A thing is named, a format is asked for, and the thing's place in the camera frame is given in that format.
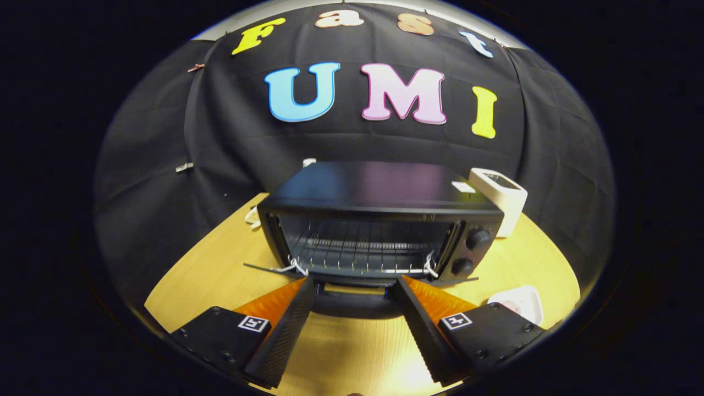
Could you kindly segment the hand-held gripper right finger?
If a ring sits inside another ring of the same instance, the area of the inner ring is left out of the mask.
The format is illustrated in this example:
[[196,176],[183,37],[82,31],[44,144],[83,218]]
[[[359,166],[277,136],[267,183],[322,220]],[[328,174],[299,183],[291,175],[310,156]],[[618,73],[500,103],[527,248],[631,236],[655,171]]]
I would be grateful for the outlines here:
[[504,304],[478,306],[407,276],[397,278],[392,295],[432,380],[443,386],[502,369],[545,332]]

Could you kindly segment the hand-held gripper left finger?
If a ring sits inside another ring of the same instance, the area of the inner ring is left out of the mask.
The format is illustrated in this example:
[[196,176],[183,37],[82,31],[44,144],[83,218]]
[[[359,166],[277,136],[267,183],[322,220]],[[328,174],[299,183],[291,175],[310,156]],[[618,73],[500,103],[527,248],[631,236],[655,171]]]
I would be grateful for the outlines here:
[[229,378],[277,388],[314,297],[314,279],[301,278],[233,310],[212,306],[170,336]]

